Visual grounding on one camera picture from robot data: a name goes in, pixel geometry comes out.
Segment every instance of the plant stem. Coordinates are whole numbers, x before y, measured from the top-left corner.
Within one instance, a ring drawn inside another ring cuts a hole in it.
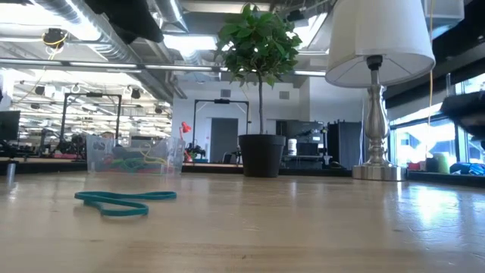
[[[264,124],[263,124],[263,78],[261,77],[260,73],[256,73],[258,75],[259,80],[259,134],[264,133]]]

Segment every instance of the teal rubber band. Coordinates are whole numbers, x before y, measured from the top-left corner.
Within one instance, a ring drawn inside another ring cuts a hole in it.
[[[166,200],[176,199],[177,194],[171,191],[139,194],[84,191],[75,193],[74,198],[83,200],[86,206],[97,208],[103,216],[134,216],[147,215],[149,213],[149,207],[141,202],[126,201],[125,199]],[[126,206],[132,209],[105,209],[103,203]]]

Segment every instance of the clear plastic bin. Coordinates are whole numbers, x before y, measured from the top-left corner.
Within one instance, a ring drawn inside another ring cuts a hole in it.
[[[180,174],[183,164],[183,140],[131,140],[130,146],[117,145],[113,139],[87,136],[88,171],[131,174]]]

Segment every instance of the black flower pot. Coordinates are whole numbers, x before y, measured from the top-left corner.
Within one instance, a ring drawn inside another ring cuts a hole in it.
[[[247,177],[277,177],[286,137],[275,135],[239,136],[242,166]]]

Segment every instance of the table lamp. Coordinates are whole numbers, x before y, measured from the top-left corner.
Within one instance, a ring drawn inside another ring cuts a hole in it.
[[[327,82],[367,88],[365,135],[370,158],[352,176],[367,180],[405,180],[405,168],[386,158],[389,121],[384,86],[403,83],[435,65],[421,0],[339,0],[333,9]]]

